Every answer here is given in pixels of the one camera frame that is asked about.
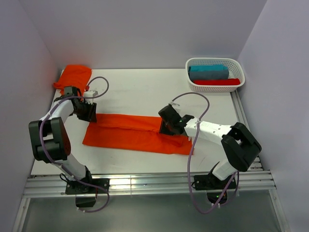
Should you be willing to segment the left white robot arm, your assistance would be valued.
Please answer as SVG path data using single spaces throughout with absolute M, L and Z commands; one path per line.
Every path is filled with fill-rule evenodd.
M 69 181 L 77 182 L 77 188 L 83 193 L 92 191 L 94 180 L 89 169 L 72 154 L 65 122 L 71 115 L 82 121 L 96 122 L 97 104 L 90 99 L 96 95 L 96 91 L 87 91 L 83 98 L 79 88 L 65 87 L 64 93 L 54 100 L 48 113 L 28 125 L 35 160 L 58 167 Z

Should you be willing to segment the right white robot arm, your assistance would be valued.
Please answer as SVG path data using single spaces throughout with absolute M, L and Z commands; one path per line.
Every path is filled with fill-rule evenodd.
M 191 115 L 180 116 L 171 104 L 162 108 L 158 114 L 162 119 L 159 130 L 161 134 L 200 138 L 223 147 L 226 158 L 214 166 L 209 176 L 209 183 L 213 188 L 220 188 L 237 171 L 246 172 L 262 151 L 256 138 L 240 122 L 220 125 Z

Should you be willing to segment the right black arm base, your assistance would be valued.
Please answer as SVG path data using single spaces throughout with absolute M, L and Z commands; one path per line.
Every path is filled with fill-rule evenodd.
M 222 190 L 227 186 L 228 181 L 231 179 L 232 175 L 228 176 L 225 180 L 219 180 L 212 174 L 207 175 L 194 175 L 194 181 L 191 184 L 191 187 L 197 191 L 202 190 L 217 190 L 215 192 L 206 193 L 207 198 L 210 203 L 215 203 L 221 193 Z M 239 180 L 237 177 L 233 177 L 232 181 L 228 185 L 227 189 L 236 189 L 239 185 Z M 228 201 L 228 193 L 224 192 L 223 197 L 219 201 L 219 204 L 224 204 Z

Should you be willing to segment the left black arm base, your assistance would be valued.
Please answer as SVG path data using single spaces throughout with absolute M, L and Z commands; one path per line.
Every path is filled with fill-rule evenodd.
M 110 180 L 108 178 L 92 178 L 89 170 L 86 170 L 85 178 L 80 181 L 69 180 L 64 174 L 59 175 L 60 179 L 66 183 L 66 195 L 87 195 L 94 194 L 94 197 L 75 197 L 75 205 L 78 209 L 92 208 L 98 194 L 108 194 Z

